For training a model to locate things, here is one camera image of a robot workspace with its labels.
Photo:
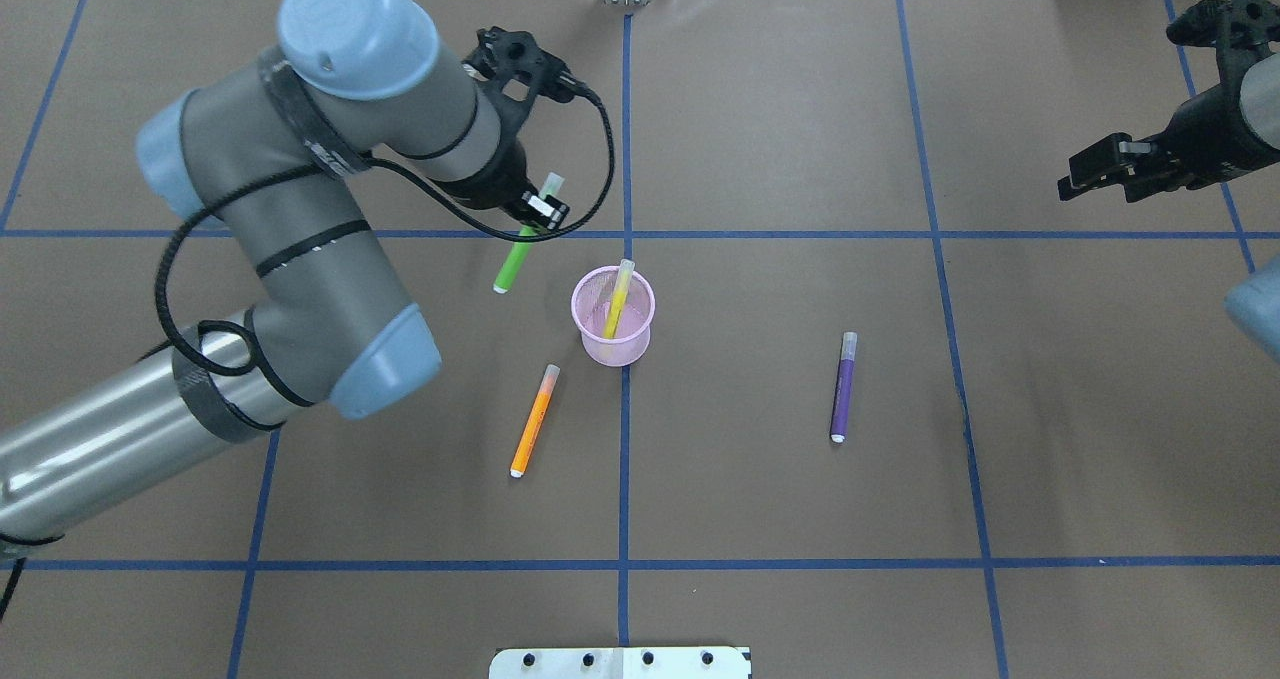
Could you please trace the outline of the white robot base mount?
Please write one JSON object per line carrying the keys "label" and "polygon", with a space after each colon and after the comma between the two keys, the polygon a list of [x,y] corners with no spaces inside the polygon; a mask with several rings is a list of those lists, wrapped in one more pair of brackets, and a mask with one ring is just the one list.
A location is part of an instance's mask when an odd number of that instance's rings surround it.
{"label": "white robot base mount", "polygon": [[751,678],[749,648],[641,646],[508,648],[492,659],[489,678]]}

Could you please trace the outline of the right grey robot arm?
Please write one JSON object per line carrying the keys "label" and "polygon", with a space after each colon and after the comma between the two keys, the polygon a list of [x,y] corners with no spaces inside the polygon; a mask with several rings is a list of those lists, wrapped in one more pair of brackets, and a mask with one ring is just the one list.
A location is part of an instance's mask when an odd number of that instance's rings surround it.
{"label": "right grey robot arm", "polygon": [[1268,56],[1189,97],[1160,132],[1115,132],[1071,155],[1057,195],[1066,202],[1119,186],[1126,202],[1139,202],[1221,184],[1276,165],[1277,129],[1277,56]]}

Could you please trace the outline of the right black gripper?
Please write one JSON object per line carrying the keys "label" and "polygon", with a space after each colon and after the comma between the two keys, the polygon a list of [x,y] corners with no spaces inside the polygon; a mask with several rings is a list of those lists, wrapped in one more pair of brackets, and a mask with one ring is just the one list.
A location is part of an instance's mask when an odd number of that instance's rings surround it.
{"label": "right black gripper", "polygon": [[[1265,138],[1248,118],[1239,86],[1219,85],[1180,105],[1156,135],[1111,133],[1068,160],[1059,200],[1123,184],[1128,202],[1157,193],[1202,190],[1277,163],[1277,140]],[[1135,147],[1128,151],[1129,143]]]}

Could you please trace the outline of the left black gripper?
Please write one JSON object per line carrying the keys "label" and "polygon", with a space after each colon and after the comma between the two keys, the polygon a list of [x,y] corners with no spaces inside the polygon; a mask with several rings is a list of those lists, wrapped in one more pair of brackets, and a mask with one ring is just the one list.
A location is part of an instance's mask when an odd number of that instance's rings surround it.
{"label": "left black gripper", "polygon": [[521,238],[554,234],[564,224],[570,208],[535,191],[518,138],[521,128],[516,110],[479,99],[466,131],[435,154],[435,182],[465,208],[515,215]]}

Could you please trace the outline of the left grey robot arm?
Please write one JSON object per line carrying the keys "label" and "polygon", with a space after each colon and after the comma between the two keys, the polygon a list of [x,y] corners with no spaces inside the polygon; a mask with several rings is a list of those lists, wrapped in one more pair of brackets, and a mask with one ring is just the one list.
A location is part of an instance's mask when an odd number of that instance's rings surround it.
{"label": "left grey robot arm", "polygon": [[[18,560],[223,451],[330,404],[369,416],[442,359],[420,306],[348,188],[383,168],[454,215],[498,209],[532,241],[575,229],[529,179],[534,102],[598,95],[531,35],[480,29],[465,59],[415,0],[283,0],[276,42],[182,95],[136,156],[180,217],[154,283],[165,342],[3,434],[3,557]],[[178,325],[168,277],[204,224],[227,228],[265,299]]]}

